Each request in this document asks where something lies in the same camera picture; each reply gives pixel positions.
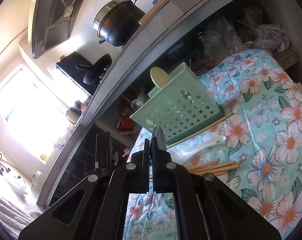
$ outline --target kitchen counter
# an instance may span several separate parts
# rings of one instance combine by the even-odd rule
[[[232,0],[166,0],[134,33],[98,86],[83,118],[56,159],[37,204],[48,203],[71,158],[91,126],[164,51]]]

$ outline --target stainless steel pot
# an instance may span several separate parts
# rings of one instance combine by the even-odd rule
[[[94,22],[93,22],[93,28],[95,31],[98,31],[99,26],[103,20],[103,18],[107,15],[109,11],[111,11],[115,6],[117,6],[119,3],[124,2],[125,0],[112,0],[111,2],[108,2],[106,5],[102,7],[102,9],[98,12],[96,15]]]
[[[99,44],[108,41],[115,47],[127,43],[134,32],[139,28],[139,20],[145,13],[139,9],[137,0],[112,0],[107,3],[96,15],[93,28],[98,37],[102,38]]]

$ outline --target metal rivet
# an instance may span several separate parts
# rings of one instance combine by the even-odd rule
[[[167,164],[166,164],[166,167],[167,167],[168,169],[175,169],[176,164],[175,164],[175,163],[167,163]]]
[[[212,181],[214,179],[214,175],[212,173],[206,173],[204,178],[208,181]]]
[[[90,176],[88,176],[88,181],[90,182],[95,182],[98,180],[98,176],[95,174],[91,174]]]
[[[134,163],[128,163],[126,167],[128,170],[134,170],[136,168],[136,165]]]

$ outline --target metal grille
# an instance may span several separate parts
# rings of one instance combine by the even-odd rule
[[[56,0],[49,28],[70,21],[72,14],[70,16],[64,16],[66,8],[68,6],[75,8],[77,2],[78,0]]]

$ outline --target pot lid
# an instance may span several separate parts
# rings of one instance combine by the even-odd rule
[[[93,28],[95,29],[95,31],[98,31],[99,25],[101,24],[103,18],[107,15],[107,13],[119,3],[124,1],[125,0],[112,0],[111,2],[108,2],[106,5],[104,5],[101,10],[99,10],[93,22]]]

